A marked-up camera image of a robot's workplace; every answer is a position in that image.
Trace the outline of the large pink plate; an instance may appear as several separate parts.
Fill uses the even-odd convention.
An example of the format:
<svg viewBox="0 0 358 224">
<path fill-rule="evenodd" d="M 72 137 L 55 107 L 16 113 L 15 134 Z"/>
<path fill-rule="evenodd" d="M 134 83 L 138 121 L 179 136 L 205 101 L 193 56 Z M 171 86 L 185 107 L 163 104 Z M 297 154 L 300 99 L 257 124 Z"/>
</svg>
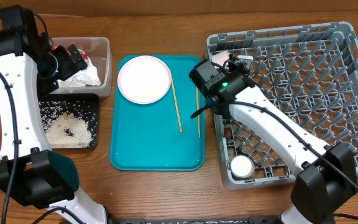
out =
<svg viewBox="0 0 358 224">
<path fill-rule="evenodd" d="M 165 62 L 150 56 L 136 56 L 126 62 L 117 76 L 117 85 L 125 99 L 147 105 L 161 100 L 170 89 L 172 73 Z"/>
</svg>

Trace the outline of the pale green plastic cup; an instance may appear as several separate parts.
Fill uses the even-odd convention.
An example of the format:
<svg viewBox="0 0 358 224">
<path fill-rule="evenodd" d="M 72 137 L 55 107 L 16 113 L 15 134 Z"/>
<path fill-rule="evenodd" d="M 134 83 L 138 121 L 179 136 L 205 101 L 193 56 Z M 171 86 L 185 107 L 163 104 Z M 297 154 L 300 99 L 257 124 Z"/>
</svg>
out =
<svg viewBox="0 0 358 224">
<path fill-rule="evenodd" d="M 253 176 L 255 166 L 247 156 L 238 155 L 230 162 L 230 170 L 235 179 L 247 180 Z"/>
</svg>

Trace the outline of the small pink bowl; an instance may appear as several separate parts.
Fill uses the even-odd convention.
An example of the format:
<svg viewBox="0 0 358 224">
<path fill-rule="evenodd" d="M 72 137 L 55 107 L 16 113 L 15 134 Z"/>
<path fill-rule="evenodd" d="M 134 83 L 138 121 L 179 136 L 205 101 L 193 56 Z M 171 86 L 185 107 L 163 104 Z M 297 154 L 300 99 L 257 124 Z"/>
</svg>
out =
<svg viewBox="0 0 358 224">
<path fill-rule="evenodd" d="M 211 57 L 211 61 L 219 65 L 223 65 L 225 61 L 229 60 L 230 53 L 228 51 L 223 51 L 218 54 L 215 54 Z"/>
</svg>

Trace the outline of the white paper napkin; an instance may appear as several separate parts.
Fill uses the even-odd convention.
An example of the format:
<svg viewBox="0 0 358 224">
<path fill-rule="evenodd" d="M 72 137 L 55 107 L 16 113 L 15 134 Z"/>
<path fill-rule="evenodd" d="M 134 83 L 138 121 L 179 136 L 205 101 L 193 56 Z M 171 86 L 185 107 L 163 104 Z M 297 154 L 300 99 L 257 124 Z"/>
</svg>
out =
<svg viewBox="0 0 358 224">
<path fill-rule="evenodd" d="M 65 81 L 59 80 L 59 87 L 76 88 L 84 86 L 100 86 L 101 82 L 98 77 L 98 70 L 93 65 L 90 57 L 89 62 L 86 64 L 87 67 L 84 70 L 80 70 Z"/>
</svg>

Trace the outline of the red snack wrapper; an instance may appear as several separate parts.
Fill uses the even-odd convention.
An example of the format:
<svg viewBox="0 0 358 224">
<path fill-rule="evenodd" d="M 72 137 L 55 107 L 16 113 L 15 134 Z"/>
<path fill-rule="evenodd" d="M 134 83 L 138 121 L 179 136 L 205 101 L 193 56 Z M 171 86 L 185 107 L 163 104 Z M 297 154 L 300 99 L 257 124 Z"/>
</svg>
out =
<svg viewBox="0 0 358 224">
<path fill-rule="evenodd" d="M 57 46 L 52 46 L 52 51 L 54 51 L 55 49 L 57 49 Z M 88 57 L 88 54 L 86 52 L 84 52 L 83 50 L 81 49 L 78 49 L 79 53 L 81 54 L 83 60 L 88 63 L 90 61 L 89 57 Z"/>
</svg>

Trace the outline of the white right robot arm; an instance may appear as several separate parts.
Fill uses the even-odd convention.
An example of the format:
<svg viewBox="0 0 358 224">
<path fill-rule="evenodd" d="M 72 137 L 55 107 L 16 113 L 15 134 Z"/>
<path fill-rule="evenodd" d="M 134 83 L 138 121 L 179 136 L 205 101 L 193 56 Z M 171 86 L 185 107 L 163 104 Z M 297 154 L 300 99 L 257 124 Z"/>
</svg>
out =
<svg viewBox="0 0 358 224">
<path fill-rule="evenodd" d="M 343 142 L 334 146 L 312 135 L 272 104 L 249 76 L 253 60 L 230 56 L 222 65 L 203 60 L 189 73 L 206 99 L 195 118 L 210 109 L 251 129 L 284 160 L 295 176 L 292 205 L 276 223 L 334 223 L 337 209 L 358 193 L 354 156 Z"/>
</svg>

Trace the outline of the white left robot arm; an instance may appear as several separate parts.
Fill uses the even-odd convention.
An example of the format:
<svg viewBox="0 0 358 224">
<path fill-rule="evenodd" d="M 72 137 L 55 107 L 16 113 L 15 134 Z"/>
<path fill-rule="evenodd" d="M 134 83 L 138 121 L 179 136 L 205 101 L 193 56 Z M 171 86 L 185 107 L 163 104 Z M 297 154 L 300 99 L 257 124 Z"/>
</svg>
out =
<svg viewBox="0 0 358 224">
<path fill-rule="evenodd" d="M 79 50 L 54 47 L 39 32 L 40 16 L 21 6 L 1 9 L 0 190 L 6 200 L 57 213 L 71 223 L 114 223 L 81 188 L 75 163 L 52 150 L 39 100 L 87 66 Z"/>
</svg>

